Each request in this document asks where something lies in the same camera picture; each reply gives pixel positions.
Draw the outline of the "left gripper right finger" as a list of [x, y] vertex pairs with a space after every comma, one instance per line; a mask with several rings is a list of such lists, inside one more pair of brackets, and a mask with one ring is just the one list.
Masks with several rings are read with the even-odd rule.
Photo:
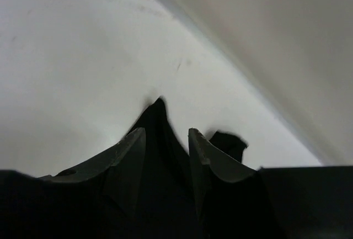
[[188, 141], [199, 221], [250, 221], [257, 172], [211, 144], [198, 129], [189, 129]]

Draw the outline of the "black tank top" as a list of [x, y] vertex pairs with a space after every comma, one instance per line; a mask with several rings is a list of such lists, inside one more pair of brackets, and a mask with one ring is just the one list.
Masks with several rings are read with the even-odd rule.
[[[252, 191], [256, 208], [247, 222], [200, 222], [189, 149], [184, 150], [157, 99], [129, 133], [143, 128], [146, 149], [133, 217], [107, 222], [42, 216], [39, 178], [1, 171], [2, 238], [351, 238], [352, 167], [262, 168]], [[242, 163], [247, 144], [216, 132], [211, 144]]]

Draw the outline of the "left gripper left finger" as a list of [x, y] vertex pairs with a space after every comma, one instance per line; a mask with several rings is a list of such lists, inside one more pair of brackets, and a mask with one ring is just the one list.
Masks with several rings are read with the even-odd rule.
[[38, 212], [63, 221], [107, 222], [133, 217], [146, 149], [146, 132], [134, 129], [114, 146], [55, 176], [39, 178]]

